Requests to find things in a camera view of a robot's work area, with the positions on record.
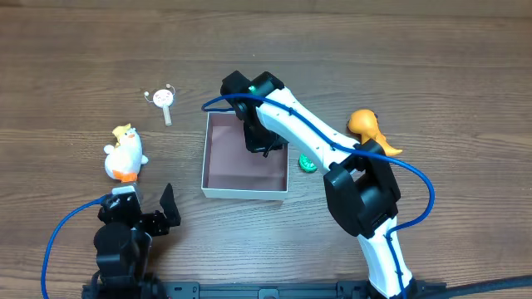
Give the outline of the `orange dinosaur toy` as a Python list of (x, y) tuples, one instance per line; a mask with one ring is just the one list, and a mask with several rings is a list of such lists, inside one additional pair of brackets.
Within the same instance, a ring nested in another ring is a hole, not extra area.
[(396, 156), (402, 153), (388, 144), (386, 136), (380, 131), (377, 115), (368, 109), (356, 110), (350, 115), (347, 128), (355, 135), (359, 135), (361, 143), (369, 140), (377, 142), (384, 150), (386, 156)]

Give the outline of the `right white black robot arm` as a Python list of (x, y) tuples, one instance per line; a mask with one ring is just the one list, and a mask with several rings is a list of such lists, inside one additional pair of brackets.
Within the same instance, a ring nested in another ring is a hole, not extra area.
[(389, 231), (397, 223), (401, 197), (392, 168), (386, 161), (353, 153), (383, 154), (383, 148), (331, 128), (267, 71), (253, 80), (234, 71), (222, 80), (220, 93), (244, 123), (248, 151), (267, 154), (291, 144), (316, 165), (323, 175), (330, 214), (361, 245), (372, 295), (412, 298), (416, 280), (406, 267), (396, 234)]

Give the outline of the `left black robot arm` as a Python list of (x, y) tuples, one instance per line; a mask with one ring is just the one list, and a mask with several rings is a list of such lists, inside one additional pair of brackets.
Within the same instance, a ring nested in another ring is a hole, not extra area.
[(98, 218), (104, 223), (93, 239), (98, 271), (82, 288), (82, 299), (165, 299), (163, 282), (147, 272), (153, 238), (180, 225), (170, 184), (160, 197), (162, 209), (143, 213), (138, 185), (116, 187), (104, 197)]

